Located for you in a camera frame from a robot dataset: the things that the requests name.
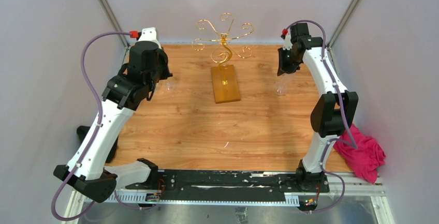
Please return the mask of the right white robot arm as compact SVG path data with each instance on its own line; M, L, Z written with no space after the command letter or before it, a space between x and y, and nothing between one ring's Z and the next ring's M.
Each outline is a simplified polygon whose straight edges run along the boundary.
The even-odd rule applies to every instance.
M336 75L326 49L326 33L320 24L310 20L296 21L283 29L281 38L284 44L278 49L277 75L293 74L304 64L319 94L310 115L314 134L294 178L298 189L307 192L324 181L326 162L336 143L358 147L350 127L359 97Z

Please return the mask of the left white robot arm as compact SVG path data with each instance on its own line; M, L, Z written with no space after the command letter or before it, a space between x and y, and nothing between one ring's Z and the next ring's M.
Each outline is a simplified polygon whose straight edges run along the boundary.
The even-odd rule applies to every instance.
M129 61L110 79L102 94L103 110L80 148L54 176L97 203L106 201L115 190L140 183L145 189L158 184L158 167L144 158L122 166L106 166L121 129L142 101L150 101L158 81L171 77L168 56L158 41L137 41L129 51Z

